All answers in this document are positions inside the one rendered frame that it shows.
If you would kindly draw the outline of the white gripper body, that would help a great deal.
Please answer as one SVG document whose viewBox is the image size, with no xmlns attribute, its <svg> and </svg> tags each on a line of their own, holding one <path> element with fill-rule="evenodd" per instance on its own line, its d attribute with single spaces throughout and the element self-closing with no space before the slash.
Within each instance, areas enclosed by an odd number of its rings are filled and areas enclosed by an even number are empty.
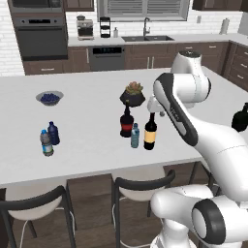
<svg viewBox="0 0 248 248">
<path fill-rule="evenodd" d="M 161 104 L 157 101 L 157 99 L 154 96 L 151 96 L 149 98 L 149 101 L 147 103 L 147 109 L 151 113 L 159 112 L 161 115 L 165 114 L 164 108 L 161 106 Z"/>
</svg>

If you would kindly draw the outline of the dark glass bottle yellow label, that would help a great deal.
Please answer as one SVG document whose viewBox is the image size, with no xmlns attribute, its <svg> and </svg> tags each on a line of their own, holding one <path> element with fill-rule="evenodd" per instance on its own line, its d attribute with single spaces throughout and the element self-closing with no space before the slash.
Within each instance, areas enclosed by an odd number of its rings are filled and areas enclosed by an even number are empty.
<svg viewBox="0 0 248 248">
<path fill-rule="evenodd" d="M 151 112 L 149 121 L 145 124 L 145 127 L 144 127 L 143 147 L 146 150 L 152 150 L 155 145 L 157 124 L 155 123 L 154 117 L 155 117 L 155 113 Z"/>
</svg>

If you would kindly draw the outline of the dark bottle with red label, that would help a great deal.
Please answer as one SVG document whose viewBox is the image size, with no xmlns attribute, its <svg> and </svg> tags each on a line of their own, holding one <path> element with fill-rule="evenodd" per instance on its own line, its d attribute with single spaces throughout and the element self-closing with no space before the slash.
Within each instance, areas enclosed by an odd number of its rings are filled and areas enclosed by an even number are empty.
<svg viewBox="0 0 248 248">
<path fill-rule="evenodd" d="M 126 107 L 124 114 L 120 117 L 121 131 L 120 136 L 124 138 L 129 138 L 131 136 L 134 117 L 130 113 L 129 101 L 125 103 Z"/>
</svg>

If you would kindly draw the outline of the small clear blue plastic bottle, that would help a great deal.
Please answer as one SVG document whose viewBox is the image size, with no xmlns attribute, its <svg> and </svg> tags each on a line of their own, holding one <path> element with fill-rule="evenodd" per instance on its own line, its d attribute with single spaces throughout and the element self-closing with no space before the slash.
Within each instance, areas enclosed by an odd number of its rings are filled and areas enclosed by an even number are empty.
<svg viewBox="0 0 248 248">
<path fill-rule="evenodd" d="M 131 147 L 138 148 L 139 141 L 140 141 L 140 129 L 139 129 L 139 125 L 135 123 L 133 125 L 132 132 L 131 132 Z"/>
</svg>

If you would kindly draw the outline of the brown lower cupboards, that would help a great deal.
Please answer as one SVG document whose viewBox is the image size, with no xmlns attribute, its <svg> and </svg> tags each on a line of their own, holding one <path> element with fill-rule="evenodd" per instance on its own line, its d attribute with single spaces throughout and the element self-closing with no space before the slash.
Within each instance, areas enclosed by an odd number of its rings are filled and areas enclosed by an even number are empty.
<svg viewBox="0 0 248 248">
<path fill-rule="evenodd" d="M 230 42 L 223 77 L 248 92 L 248 46 Z"/>
<path fill-rule="evenodd" d="M 70 46 L 67 60 L 24 61 L 22 65 L 27 76 L 89 72 L 89 50 L 86 46 Z"/>
<path fill-rule="evenodd" d="M 125 46 L 125 69 L 170 68 L 179 51 L 196 51 L 201 64 L 221 75 L 228 42 L 168 43 Z"/>
</svg>

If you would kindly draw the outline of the dark grey dishwasher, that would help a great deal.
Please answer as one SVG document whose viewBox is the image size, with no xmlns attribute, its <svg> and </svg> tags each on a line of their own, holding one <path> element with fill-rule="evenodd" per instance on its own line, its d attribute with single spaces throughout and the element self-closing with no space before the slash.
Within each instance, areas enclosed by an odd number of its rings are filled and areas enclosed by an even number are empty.
<svg viewBox="0 0 248 248">
<path fill-rule="evenodd" d="M 92 72 L 124 69 L 124 46 L 91 46 L 88 51 L 89 65 Z"/>
</svg>

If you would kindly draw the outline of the dark sink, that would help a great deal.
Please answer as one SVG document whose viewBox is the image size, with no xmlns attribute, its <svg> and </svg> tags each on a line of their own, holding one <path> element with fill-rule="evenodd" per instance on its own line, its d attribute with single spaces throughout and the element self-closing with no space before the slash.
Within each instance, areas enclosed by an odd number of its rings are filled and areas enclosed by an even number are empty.
<svg viewBox="0 0 248 248">
<path fill-rule="evenodd" d="M 125 42 L 174 41 L 174 39 L 169 36 L 127 36 L 121 38 Z"/>
</svg>

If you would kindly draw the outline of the grey sink tap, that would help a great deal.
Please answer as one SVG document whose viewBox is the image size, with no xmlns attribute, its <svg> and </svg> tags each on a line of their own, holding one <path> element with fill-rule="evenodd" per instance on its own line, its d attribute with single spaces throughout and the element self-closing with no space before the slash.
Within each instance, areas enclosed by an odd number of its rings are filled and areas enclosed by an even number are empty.
<svg viewBox="0 0 248 248">
<path fill-rule="evenodd" d="M 143 37 L 145 37 L 147 34 L 150 33 L 150 28 L 147 27 L 147 22 L 150 21 L 149 17 L 146 17 L 144 19 L 144 23 L 143 23 Z"/>
</svg>

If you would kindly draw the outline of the round dark glass bottle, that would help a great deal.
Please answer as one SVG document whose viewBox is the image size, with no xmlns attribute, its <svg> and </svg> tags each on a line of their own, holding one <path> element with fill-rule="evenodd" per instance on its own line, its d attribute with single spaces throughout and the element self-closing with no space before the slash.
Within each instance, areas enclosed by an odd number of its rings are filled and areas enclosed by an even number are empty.
<svg viewBox="0 0 248 248">
<path fill-rule="evenodd" d="M 238 132 L 243 132 L 248 127 L 248 103 L 245 103 L 243 109 L 238 111 L 232 118 L 232 127 Z"/>
</svg>

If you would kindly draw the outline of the window with grey blinds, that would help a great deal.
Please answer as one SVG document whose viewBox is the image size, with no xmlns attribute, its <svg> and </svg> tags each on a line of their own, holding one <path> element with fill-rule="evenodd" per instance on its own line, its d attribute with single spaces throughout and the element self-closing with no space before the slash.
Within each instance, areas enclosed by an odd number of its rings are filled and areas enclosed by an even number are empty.
<svg viewBox="0 0 248 248">
<path fill-rule="evenodd" d="M 97 0 L 98 17 L 109 17 L 114 22 L 184 21 L 190 0 Z"/>
</svg>

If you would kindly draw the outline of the silver coffee machine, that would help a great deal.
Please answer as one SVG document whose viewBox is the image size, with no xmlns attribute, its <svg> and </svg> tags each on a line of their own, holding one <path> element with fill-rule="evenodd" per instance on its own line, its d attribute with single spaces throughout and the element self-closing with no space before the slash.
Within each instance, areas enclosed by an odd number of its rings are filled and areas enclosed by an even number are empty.
<svg viewBox="0 0 248 248">
<path fill-rule="evenodd" d="M 77 16 L 77 38 L 80 41 L 94 39 L 92 19 L 86 19 L 84 15 Z"/>
</svg>

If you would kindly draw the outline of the white paper towel roll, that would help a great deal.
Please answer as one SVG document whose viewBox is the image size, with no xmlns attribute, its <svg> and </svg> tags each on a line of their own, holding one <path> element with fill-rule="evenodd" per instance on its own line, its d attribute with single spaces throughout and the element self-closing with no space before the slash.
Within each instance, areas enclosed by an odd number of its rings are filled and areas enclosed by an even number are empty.
<svg viewBox="0 0 248 248">
<path fill-rule="evenodd" d="M 228 18 L 223 19 L 222 26 L 221 26 L 220 33 L 219 34 L 221 34 L 221 35 L 227 34 L 228 28 L 229 28 L 229 24 L 230 24 L 230 20 Z"/>
</svg>

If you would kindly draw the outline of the brown upper cupboard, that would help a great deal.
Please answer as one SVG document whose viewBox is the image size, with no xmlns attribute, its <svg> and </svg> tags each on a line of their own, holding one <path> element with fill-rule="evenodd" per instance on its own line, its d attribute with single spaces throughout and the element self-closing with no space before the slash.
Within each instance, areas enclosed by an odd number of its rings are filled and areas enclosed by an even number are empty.
<svg viewBox="0 0 248 248">
<path fill-rule="evenodd" d="M 93 12 L 94 0 L 64 0 L 67 12 Z"/>
<path fill-rule="evenodd" d="M 248 13 L 248 0 L 194 0 L 196 11 L 239 11 Z"/>
</svg>

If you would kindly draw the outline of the dark grey microwave oven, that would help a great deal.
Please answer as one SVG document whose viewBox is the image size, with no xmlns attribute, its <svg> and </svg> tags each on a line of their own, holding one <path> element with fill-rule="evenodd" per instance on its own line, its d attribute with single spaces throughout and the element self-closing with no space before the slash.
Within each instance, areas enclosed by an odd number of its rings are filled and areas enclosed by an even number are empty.
<svg viewBox="0 0 248 248">
<path fill-rule="evenodd" d="M 8 0 L 13 13 L 61 13 L 62 0 Z"/>
</svg>

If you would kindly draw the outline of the dark grey wall oven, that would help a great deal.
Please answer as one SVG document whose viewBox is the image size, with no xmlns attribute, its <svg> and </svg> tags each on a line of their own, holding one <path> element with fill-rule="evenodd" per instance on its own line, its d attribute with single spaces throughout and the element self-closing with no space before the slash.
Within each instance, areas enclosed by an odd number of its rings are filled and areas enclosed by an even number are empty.
<svg viewBox="0 0 248 248">
<path fill-rule="evenodd" d="M 68 37 L 63 17 L 16 16 L 13 24 L 23 61 L 68 58 Z"/>
</svg>

